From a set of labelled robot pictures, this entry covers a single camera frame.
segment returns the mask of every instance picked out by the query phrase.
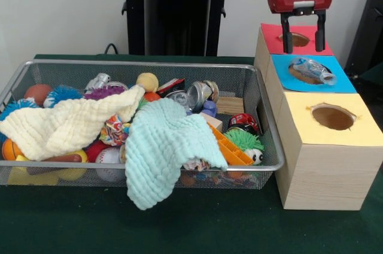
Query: red paper top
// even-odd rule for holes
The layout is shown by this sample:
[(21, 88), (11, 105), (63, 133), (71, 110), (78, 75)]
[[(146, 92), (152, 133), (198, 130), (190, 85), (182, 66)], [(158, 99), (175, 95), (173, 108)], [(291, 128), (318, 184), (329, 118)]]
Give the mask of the red paper top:
[[(268, 46), (269, 53), (271, 55), (284, 55), (283, 52), (283, 40), (282, 40), (282, 26), (281, 25), (267, 25), (261, 24), (263, 36)], [(299, 35), (308, 38), (308, 43), (305, 46), (294, 46), (293, 55), (324, 55), (333, 56), (334, 53), (330, 49), (329, 44), (326, 42), (326, 49), (322, 52), (315, 50), (315, 32), (317, 31), (316, 26), (290, 26), (290, 32), (298, 34), (297, 39), (293, 38), (293, 41), (303, 41), (303, 44), (307, 43), (307, 39), (299, 38)]]

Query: light blue muslin cloth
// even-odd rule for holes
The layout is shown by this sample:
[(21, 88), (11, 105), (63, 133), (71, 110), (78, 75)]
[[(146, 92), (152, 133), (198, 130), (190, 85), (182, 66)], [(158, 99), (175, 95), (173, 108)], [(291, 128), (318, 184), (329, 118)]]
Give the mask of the light blue muslin cloth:
[(137, 112), (126, 141), (128, 197), (141, 210), (152, 208), (172, 193), (180, 168), (194, 158), (227, 168), (202, 116), (186, 116), (181, 105), (167, 98), (148, 103)]

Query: towel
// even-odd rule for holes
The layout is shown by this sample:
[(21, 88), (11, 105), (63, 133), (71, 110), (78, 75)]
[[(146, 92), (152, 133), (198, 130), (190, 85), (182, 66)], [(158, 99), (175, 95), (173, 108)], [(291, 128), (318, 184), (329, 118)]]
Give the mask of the towel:
[(22, 108), (0, 122), (0, 132), (34, 161), (77, 151), (92, 143), (106, 120), (118, 114), (128, 122), (145, 90), (135, 86), (98, 101), (69, 99), (54, 108)]
[(137, 112), (125, 148), (127, 195), (141, 210), (167, 198), (180, 168), (192, 159), (227, 168), (206, 120), (197, 114), (186, 116), (184, 107), (168, 98)]

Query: yellow paper top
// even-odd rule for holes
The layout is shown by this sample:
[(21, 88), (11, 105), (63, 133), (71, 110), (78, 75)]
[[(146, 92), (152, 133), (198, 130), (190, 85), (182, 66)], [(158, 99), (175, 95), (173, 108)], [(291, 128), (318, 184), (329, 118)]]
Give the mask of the yellow paper top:
[[(359, 94), (286, 92), (285, 95), (303, 143), (383, 146), (383, 133)], [(313, 115), (313, 110), (319, 108), (321, 111), (314, 113), (324, 124), (335, 128), (352, 126), (335, 130), (321, 125)], [(349, 112), (337, 116), (337, 110)]]

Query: white wall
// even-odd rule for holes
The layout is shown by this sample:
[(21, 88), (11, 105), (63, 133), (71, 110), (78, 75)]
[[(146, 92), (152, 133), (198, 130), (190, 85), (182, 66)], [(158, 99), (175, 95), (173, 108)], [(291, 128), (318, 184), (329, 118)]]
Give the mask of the white wall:
[[(13, 71), (36, 53), (97, 54), (116, 43), (127, 53), (124, 0), (0, 0), (0, 66)], [(365, 0), (334, 0), (328, 12), (327, 40), (344, 64)], [(218, 55), (254, 56), (261, 22), (279, 23), (267, 0), (226, 0)], [(293, 22), (315, 22), (294, 19)], [(3, 71), (0, 81), (4, 80)]]

